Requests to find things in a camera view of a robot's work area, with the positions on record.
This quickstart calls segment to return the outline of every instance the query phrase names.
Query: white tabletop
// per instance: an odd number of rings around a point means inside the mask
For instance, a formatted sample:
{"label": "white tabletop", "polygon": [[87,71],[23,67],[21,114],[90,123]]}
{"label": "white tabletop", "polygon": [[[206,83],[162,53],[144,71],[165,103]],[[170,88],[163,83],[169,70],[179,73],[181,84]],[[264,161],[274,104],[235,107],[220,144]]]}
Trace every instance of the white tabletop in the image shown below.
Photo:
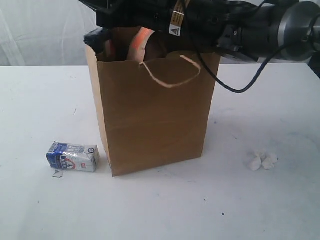
{"label": "white tabletop", "polygon": [[[258,67],[219,77],[240,88]],[[0,79],[0,239],[319,239],[320,80],[307,65],[270,64],[244,94],[217,86],[202,158],[115,178],[88,67],[0,67]],[[100,168],[53,178],[53,141],[98,144]],[[259,149],[274,169],[247,168]]]}

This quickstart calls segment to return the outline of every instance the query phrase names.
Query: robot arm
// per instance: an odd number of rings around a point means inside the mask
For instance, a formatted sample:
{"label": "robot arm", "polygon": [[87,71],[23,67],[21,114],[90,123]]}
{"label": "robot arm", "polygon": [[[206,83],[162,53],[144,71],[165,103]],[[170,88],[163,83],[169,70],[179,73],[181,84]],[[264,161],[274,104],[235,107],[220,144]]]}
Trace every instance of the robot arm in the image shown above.
{"label": "robot arm", "polygon": [[226,0],[80,2],[96,12],[102,28],[142,26],[177,37],[191,34],[197,46],[218,47],[220,54],[245,61],[267,58],[283,46],[274,58],[304,61],[320,51],[320,7],[310,1],[266,0],[260,6]]}

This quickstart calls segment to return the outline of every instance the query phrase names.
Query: brown paper bag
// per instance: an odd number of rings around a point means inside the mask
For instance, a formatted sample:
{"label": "brown paper bag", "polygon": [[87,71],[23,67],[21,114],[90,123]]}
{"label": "brown paper bag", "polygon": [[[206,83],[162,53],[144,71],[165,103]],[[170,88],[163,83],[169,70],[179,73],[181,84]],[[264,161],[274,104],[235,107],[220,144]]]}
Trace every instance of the brown paper bag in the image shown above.
{"label": "brown paper bag", "polygon": [[[114,31],[117,57],[127,56],[138,30]],[[183,53],[198,62],[195,54]],[[215,87],[205,70],[187,84],[168,89],[136,61],[97,61],[88,46],[86,54],[112,176],[201,157]],[[173,52],[146,65],[155,78],[168,85],[178,84],[199,72],[180,55]],[[220,57],[211,53],[202,57],[217,73]]]}

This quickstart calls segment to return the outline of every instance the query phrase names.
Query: sticker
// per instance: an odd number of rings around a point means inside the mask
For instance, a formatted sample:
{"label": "sticker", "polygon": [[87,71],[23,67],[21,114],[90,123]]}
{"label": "sticker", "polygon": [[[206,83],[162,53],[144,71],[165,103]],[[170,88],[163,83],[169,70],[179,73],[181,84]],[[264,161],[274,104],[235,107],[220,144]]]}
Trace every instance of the sticker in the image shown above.
{"label": "sticker", "polygon": [[182,7],[181,1],[185,2],[185,7],[187,8],[191,0],[179,0],[176,2],[175,7],[173,9],[171,24],[169,28],[169,33],[171,35],[180,37],[182,23],[185,18],[184,9]]}

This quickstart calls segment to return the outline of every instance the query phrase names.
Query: white cotton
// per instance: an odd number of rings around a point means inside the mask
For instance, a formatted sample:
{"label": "white cotton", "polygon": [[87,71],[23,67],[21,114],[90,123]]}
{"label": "white cotton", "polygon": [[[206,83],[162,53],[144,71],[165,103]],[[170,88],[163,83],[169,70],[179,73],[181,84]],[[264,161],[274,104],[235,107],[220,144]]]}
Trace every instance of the white cotton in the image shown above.
{"label": "white cotton", "polygon": [[261,164],[262,164],[262,161],[261,161],[261,158],[260,157],[256,157],[255,159],[253,159],[248,167],[252,170],[252,171],[257,171],[259,168],[261,168]]}
{"label": "white cotton", "polygon": [[272,162],[272,159],[270,157],[267,157],[263,162],[262,162],[262,166],[265,170],[270,170],[273,169],[275,167],[275,165]]}
{"label": "white cotton", "polygon": [[261,158],[262,160],[265,160],[267,158],[267,151],[265,149],[263,150],[260,150],[260,151],[256,151],[254,153],[254,155],[257,157],[257,158]]}
{"label": "white cotton", "polygon": [[276,164],[276,163],[278,162],[278,157],[277,157],[277,155],[275,155],[274,153],[269,153],[269,154],[268,154],[268,158],[271,159],[271,162],[272,162],[273,164]]}

